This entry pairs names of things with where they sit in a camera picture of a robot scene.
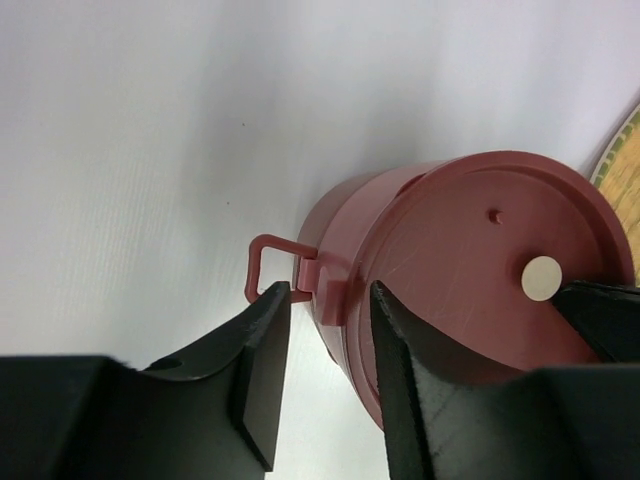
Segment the pot handle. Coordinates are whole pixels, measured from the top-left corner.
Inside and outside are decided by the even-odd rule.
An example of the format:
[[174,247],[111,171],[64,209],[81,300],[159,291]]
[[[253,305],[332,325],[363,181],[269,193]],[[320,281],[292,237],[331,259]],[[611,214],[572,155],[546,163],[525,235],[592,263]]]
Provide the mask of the pot handle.
[[[318,256],[318,249],[292,242],[275,235],[258,235],[249,244],[249,268],[247,271],[247,282],[244,286],[244,295],[249,302],[253,303],[260,296],[258,293],[258,282],[260,281],[260,268],[262,264],[262,250],[266,247],[275,248],[281,252],[292,253],[301,259],[313,260]],[[308,302],[311,300],[311,292],[304,292],[298,288],[291,291],[291,303]]]

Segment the yellow plate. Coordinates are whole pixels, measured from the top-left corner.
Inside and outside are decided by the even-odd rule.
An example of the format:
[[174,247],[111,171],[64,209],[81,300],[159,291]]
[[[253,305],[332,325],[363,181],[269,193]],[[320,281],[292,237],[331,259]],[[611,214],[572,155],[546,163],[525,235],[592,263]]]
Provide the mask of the yellow plate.
[[640,105],[627,118],[596,166],[593,183],[627,234],[640,286]]

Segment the red pot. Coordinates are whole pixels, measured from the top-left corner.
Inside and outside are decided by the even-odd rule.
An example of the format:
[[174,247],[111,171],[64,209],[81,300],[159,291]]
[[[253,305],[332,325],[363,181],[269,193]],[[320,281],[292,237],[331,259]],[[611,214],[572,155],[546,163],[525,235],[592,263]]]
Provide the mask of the red pot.
[[600,193],[549,158],[491,152],[364,175],[327,193],[297,242],[250,246],[245,294],[256,299],[265,247],[297,256],[293,301],[309,301],[329,353],[382,426],[369,286],[382,280],[415,314],[458,342],[520,370],[596,362],[548,301],[524,294],[534,257],[562,283],[631,285],[625,234]]

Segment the beige knob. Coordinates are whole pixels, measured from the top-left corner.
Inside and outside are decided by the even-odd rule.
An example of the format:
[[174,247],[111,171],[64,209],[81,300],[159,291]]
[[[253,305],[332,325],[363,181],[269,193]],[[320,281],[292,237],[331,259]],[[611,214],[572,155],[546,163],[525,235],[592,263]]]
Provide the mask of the beige knob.
[[522,271],[522,290],[536,302],[544,302],[555,295],[562,283],[562,268],[551,257],[536,257]]

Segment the white table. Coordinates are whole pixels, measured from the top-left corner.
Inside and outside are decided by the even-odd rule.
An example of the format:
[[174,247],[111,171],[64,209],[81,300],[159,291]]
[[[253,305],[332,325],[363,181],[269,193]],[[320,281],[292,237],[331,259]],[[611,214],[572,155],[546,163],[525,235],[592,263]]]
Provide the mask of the white table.
[[[143,367],[242,310],[249,241],[352,175],[492,149],[587,172],[637,0],[3,0],[0,352]],[[265,283],[291,259],[265,259]],[[384,479],[296,308],[276,479]]]

